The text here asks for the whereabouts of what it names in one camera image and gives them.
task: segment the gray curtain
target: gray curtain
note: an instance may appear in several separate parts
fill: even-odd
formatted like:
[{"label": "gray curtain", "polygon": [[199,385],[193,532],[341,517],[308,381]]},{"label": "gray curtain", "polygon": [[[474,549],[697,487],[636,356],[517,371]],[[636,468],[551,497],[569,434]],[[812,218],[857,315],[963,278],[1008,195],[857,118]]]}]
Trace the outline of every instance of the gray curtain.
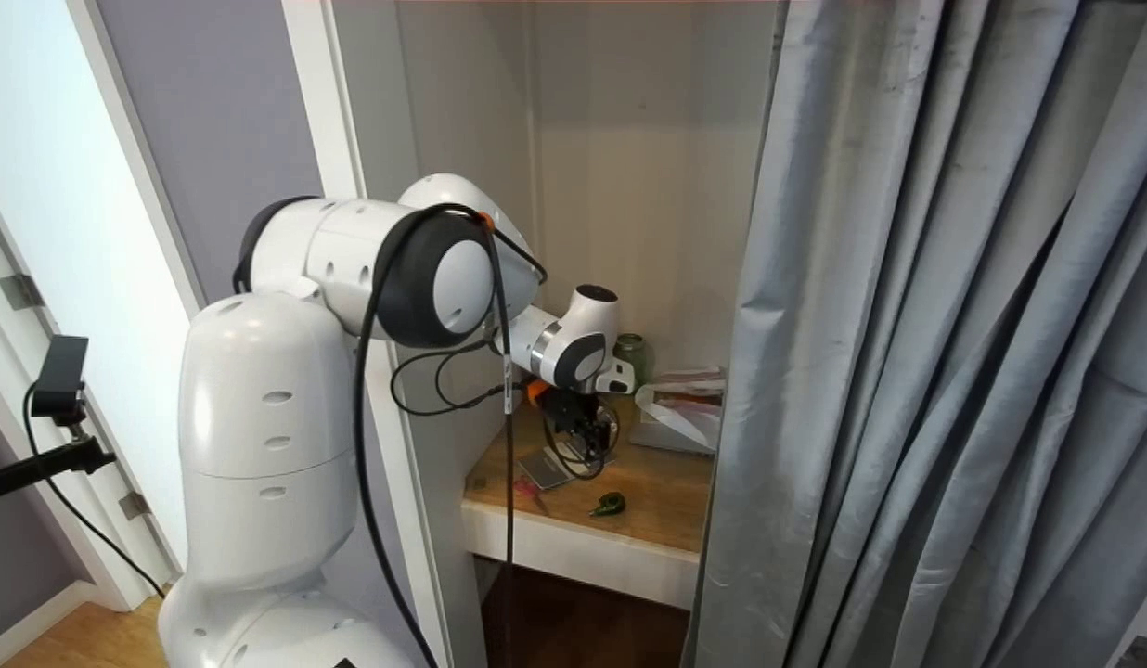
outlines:
[{"label": "gray curtain", "polygon": [[1102,663],[1147,595],[1147,5],[773,10],[692,663]]}]

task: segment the wooden floor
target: wooden floor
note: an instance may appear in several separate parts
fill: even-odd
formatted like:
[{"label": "wooden floor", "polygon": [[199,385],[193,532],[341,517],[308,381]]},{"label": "wooden floor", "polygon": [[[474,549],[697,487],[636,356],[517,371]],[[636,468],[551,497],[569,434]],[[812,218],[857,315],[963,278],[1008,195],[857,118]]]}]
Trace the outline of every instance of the wooden floor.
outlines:
[{"label": "wooden floor", "polygon": [[678,668],[688,612],[537,573],[497,577],[486,604],[490,668]]},{"label": "wooden floor", "polygon": [[155,668],[164,663],[155,615],[161,600],[125,615],[80,604],[6,668]]}]

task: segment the wooden table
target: wooden table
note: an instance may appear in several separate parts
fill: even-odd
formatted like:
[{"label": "wooden table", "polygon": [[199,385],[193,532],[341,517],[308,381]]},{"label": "wooden table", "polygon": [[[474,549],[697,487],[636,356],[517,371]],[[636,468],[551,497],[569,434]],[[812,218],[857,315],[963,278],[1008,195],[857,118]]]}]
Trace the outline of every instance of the wooden table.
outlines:
[{"label": "wooden table", "polygon": [[[622,402],[619,437],[596,478],[541,495],[517,489],[517,565],[630,599],[692,609],[711,459],[627,442],[636,408]],[[517,459],[541,452],[541,423],[517,417]],[[627,513],[594,517],[603,495],[622,495]],[[505,558],[505,437],[497,437],[464,487],[464,543],[480,558]]]}]

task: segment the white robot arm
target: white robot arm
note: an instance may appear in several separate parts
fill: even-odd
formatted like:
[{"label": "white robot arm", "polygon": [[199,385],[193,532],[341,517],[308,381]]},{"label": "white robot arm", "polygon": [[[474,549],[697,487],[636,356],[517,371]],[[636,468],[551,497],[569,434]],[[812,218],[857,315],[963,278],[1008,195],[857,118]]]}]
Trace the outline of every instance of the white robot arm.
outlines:
[{"label": "white robot arm", "polygon": [[[247,294],[203,307],[186,337],[188,569],[161,612],[164,654],[176,668],[409,663],[319,588],[355,506],[354,333],[454,349],[490,333],[501,294],[508,361],[551,385],[590,388],[615,343],[615,298],[578,286],[563,315],[533,307],[541,266],[527,243],[454,174],[414,182],[396,205],[268,209],[237,283]],[[630,388],[630,367],[607,364],[607,375]]]}]

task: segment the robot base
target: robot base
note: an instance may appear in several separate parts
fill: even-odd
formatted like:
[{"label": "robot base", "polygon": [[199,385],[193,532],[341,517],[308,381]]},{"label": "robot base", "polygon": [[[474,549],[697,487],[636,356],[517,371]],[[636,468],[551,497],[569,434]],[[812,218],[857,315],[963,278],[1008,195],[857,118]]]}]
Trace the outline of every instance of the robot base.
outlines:
[{"label": "robot base", "polygon": [[183,578],[161,612],[176,668],[409,668],[409,654],[319,588],[209,595]]}]

